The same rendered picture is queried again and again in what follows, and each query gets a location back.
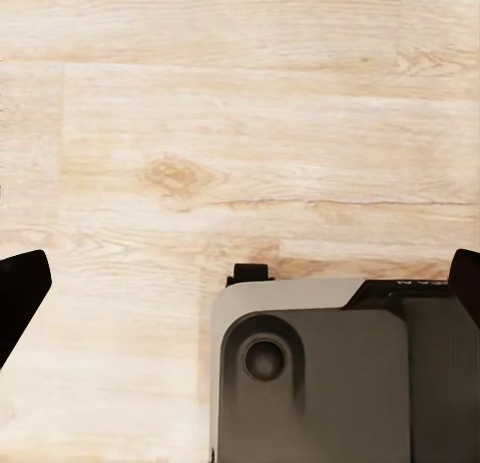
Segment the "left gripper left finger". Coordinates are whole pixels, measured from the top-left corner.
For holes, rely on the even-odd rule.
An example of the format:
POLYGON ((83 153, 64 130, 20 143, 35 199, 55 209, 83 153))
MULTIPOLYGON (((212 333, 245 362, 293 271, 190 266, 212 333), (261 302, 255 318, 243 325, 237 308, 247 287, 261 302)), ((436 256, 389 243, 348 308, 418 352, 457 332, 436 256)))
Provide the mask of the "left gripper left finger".
POLYGON ((0 370, 52 287, 51 276, 42 249, 0 260, 0 370))

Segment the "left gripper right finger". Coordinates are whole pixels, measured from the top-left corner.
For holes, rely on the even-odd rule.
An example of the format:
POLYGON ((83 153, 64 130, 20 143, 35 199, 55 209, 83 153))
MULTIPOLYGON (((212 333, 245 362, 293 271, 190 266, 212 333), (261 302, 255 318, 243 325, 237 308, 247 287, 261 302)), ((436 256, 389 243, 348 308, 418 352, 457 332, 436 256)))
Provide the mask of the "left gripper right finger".
POLYGON ((448 280, 368 280, 368 281, 448 281, 458 300, 480 329, 480 253, 456 249, 448 280))

